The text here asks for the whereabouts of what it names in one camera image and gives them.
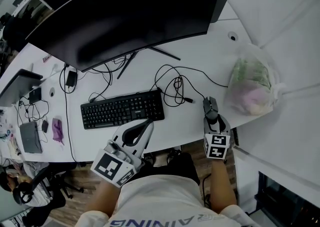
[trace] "black shorts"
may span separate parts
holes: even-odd
[[[180,176],[190,178],[198,185],[200,184],[194,162],[189,153],[181,153],[180,155],[175,156],[168,165],[164,166],[154,167],[151,163],[147,162],[140,171],[129,180],[129,182],[154,175]]]

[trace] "laptop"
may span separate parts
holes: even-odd
[[[41,75],[20,69],[0,93],[0,106],[11,107],[33,87],[40,86],[42,78]]]
[[[42,153],[37,123],[34,121],[20,126],[22,145],[25,153]]]

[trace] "white desk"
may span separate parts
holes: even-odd
[[[230,31],[237,33],[238,41],[232,41],[228,38],[228,32]],[[116,80],[119,72],[114,73],[113,84],[107,89],[103,96],[112,98],[120,95],[148,91],[154,84],[157,70],[164,64],[196,68],[204,71],[215,82],[227,85],[231,71],[237,60],[235,52],[241,44],[249,42],[250,39],[240,20],[218,21],[210,25],[207,35],[181,39],[159,46],[159,48],[180,57],[181,61],[176,61],[152,50],[140,51],[119,80]],[[28,44],[0,79],[0,90],[4,88],[18,69],[26,68],[30,63],[46,55],[42,50]],[[58,65],[59,70],[63,67],[63,62],[52,57],[45,64],[41,61],[36,62],[33,65],[32,71],[48,76],[54,64]],[[205,97],[212,96],[216,99],[219,113],[229,121],[231,128],[238,127],[256,118],[241,115],[230,108],[224,108],[223,102],[226,88],[213,84],[202,73],[185,69],[179,71],[186,75],[193,86]],[[174,71],[168,72],[158,83],[158,86],[164,90],[169,81],[176,76]],[[46,135],[48,143],[41,142],[43,148],[42,154],[23,153],[24,157],[28,161],[71,162],[73,160],[67,134],[65,98],[59,86],[59,74],[57,73],[48,78],[41,87],[42,98],[48,101],[50,105],[50,112],[47,115],[50,127]],[[92,92],[100,92],[105,87],[106,82],[101,75],[88,73],[84,79],[78,82],[75,92],[67,95],[70,136],[73,154],[77,161],[93,161],[98,149],[105,147],[107,140],[112,137],[117,129],[117,127],[109,127],[84,130],[83,127],[80,105],[88,102],[88,97]],[[49,90],[51,88],[55,89],[54,97],[49,96]],[[173,90],[171,87],[168,92],[173,93]],[[192,104],[186,102],[176,108],[171,108],[163,104],[165,119],[154,122],[154,131],[145,152],[154,152],[187,144],[203,137],[203,99],[187,82],[185,83],[184,93],[184,96],[192,98],[195,102]],[[37,102],[37,106],[41,114],[46,112],[46,103]],[[6,116],[8,116],[8,121],[16,127],[17,112],[14,107],[7,109]],[[64,146],[52,140],[52,118],[62,120],[63,134],[65,137],[63,140]],[[41,139],[44,139],[42,132],[39,132],[39,135]],[[17,129],[16,138],[18,146],[23,150],[19,129]],[[8,147],[4,142],[0,142],[0,149],[3,157],[10,157]]]

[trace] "computer monitor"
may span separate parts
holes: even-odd
[[[84,72],[143,49],[206,34],[216,1],[70,0],[27,41]]]
[[[43,76],[31,71],[20,69],[0,93],[0,106],[11,107],[21,97],[29,93],[33,87],[41,84]]]

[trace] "sneaker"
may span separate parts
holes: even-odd
[[[143,155],[143,160],[149,162],[152,166],[156,163],[156,157],[150,152]]]
[[[180,149],[172,148],[170,150],[170,153],[166,157],[166,163],[169,164],[170,161],[172,161],[176,156],[179,156],[181,154],[181,146]]]

